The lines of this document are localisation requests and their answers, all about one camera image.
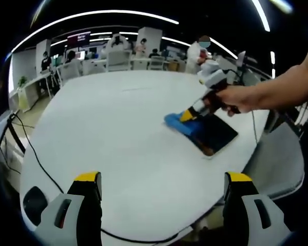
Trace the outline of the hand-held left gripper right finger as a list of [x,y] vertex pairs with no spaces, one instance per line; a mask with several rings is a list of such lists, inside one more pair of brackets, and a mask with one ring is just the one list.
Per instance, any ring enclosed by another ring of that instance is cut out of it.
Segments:
[[249,176],[226,172],[223,198],[228,245],[282,245],[291,234],[282,210],[258,192]]

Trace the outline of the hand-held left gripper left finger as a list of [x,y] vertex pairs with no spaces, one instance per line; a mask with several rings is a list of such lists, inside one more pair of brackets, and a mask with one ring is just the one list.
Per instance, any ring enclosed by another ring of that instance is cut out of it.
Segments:
[[101,201],[101,173],[80,174],[43,210],[37,238],[43,245],[102,245]]

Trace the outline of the person's right hand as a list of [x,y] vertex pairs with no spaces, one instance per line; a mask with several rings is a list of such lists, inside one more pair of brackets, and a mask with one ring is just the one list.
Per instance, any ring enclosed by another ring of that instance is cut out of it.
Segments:
[[228,86],[226,89],[219,91],[216,95],[226,105],[223,110],[228,116],[232,117],[235,113],[233,107],[238,108],[240,113],[248,113],[256,108],[256,98],[253,97],[254,87]]

